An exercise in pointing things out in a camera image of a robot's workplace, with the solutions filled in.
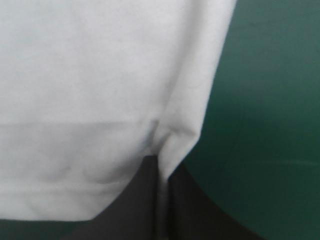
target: white fabric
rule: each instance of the white fabric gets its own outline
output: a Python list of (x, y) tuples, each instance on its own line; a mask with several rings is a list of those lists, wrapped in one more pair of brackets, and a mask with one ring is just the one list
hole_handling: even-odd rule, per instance
[(196, 143), (235, 0), (0, 0), (0, 218), (88, 220)]

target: green wall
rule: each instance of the green wall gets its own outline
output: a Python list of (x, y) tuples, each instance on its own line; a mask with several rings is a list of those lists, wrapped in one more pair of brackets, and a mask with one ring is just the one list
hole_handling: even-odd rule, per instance
[(320, 1), (238, 0), (185, 163), (268, 240), (320, 239)]

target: white t-shirt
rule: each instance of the white t-shirt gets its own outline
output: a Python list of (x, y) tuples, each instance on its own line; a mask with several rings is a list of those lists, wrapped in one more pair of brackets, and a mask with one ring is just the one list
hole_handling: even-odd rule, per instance
[(0, 0), (0, 219), (88, 220), (197, 142), (235, 0)]

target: green background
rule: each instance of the green background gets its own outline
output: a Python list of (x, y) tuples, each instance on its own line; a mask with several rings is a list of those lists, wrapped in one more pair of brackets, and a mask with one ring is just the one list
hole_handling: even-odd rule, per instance
[(320, 239), (320, 1), (238, 0), (185, 163), (266, 239)]

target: white shirt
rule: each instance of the white shirt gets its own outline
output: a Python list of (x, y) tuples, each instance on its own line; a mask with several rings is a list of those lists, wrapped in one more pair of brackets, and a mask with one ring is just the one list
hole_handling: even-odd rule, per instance
[(197, 142), (235, 0), (0, 0), (0, 218), (88, 220)]

